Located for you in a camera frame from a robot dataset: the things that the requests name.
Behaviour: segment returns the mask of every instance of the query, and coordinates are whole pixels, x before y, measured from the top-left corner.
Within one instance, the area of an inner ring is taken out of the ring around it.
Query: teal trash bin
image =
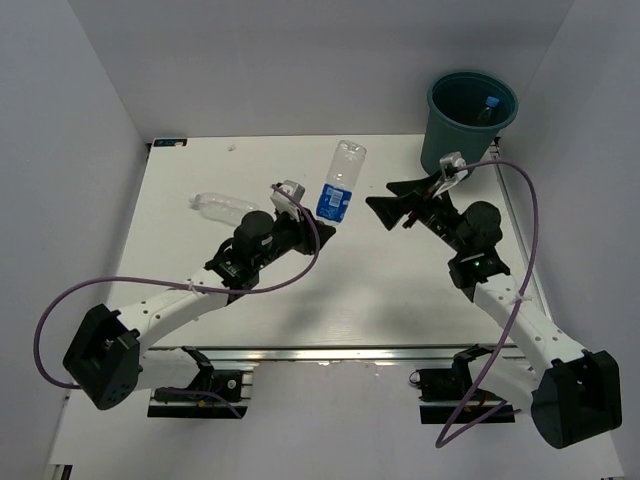
[[[499,100],[487,122],[488,97]],[[420,163],[432,175],[440,169],[440,158],[460,152],[467,164],[477,163],[496,134],[509,125],[518,112],[513,90],[500,80],[479,72],[453,72],[436,80],[427,95],[429,118]]]

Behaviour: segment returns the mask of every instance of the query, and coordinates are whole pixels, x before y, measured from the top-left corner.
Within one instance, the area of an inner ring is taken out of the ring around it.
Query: black joint housing
[[[62,364],[99,410],[122,402],[138,383],[140,343],[118,310],[97,305],[87,312]]]
[[[533,392],[531,417],[540,435],[564,448],[622,424],[620,372],[611,355],[584,352],[571,362],[555,360]]]

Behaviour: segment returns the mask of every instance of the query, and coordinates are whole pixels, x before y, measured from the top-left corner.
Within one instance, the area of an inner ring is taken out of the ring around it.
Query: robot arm
[[[613,430],[622,423],[618,365],[607,352],[589,352],[571,339],[531,300],[498,256],[500,212],[476,202],[462,214],[447,190],[462,178],[459,154],[441,160],[442,171],[423,180],[387,184],[396,197],[369,197],[367,204],[391,230],[408,215],[445,241],[456,255],[448,263],[451,279],[467,298],[505,327],[514,303],[523,300],[509,335],[531,363],[521,368],[498,357],[482,388],[530,413],[542,437],[563,448]],[[456,355],[452,367],[463,391],[480,376],[492,350],[472,347]]]
[[[286,181],[278,186],[299,204],[301,185]],[[277,191],[271,200],[276,218],[262,211],[245,215],[233,238],[220,245],[183,289],[168,289],[119,310],[97,305],[87,312],[63,365],[98,409],[118,405],[136,389],[206,385],[213,369],[196,349],[149,348],[191,320],[241,298],[258,284],[259,272],[282,255],[291,250],[312,255],[335,233],[334,227],[313,220],[317,245],[295,202]]]

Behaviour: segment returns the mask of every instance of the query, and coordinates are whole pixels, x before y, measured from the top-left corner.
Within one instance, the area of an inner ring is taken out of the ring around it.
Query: water bottle
[[[499,103],[500,99],[496,97],[487,97],[487,100],[485,101],[486,106],[482,109],[480,115],[478,115],[478,118],[476,119],[476,126],[488,127],[489,125],[493,125],[495,123],[493,120],[496,111],[495,109]]]
[[[237,227],[247,213],[259,210],[255,203],[227,197],[220,193],[205,192],[189,197],[191,208],[209,220]]]
[[[337,225],[344,219],[366,154],[366,148],[357,143],[338,143],[316,208],[316,215],[324,223]]]

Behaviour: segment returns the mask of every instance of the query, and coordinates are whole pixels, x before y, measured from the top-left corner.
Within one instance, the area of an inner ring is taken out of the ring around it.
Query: gray wall
[[[538,189],[538,271],[556,321],[620,364],[623,426],[613,438],[633,478],[640,478],[638,22],[636,0],[577,0],[504,140],[506,155]],[[525,187],[509,180],[530,219]]]
[[[0,476],[40,479],[64,392],[31,355],[60,291],[117,259],[145,150],[65,0],[7,0],[0,14]],[[61,360],[96,290],[63,304],[44,359]]]
[[[70,0],[143,137],[420,133],[436,75],[524,93],[573,0]]]

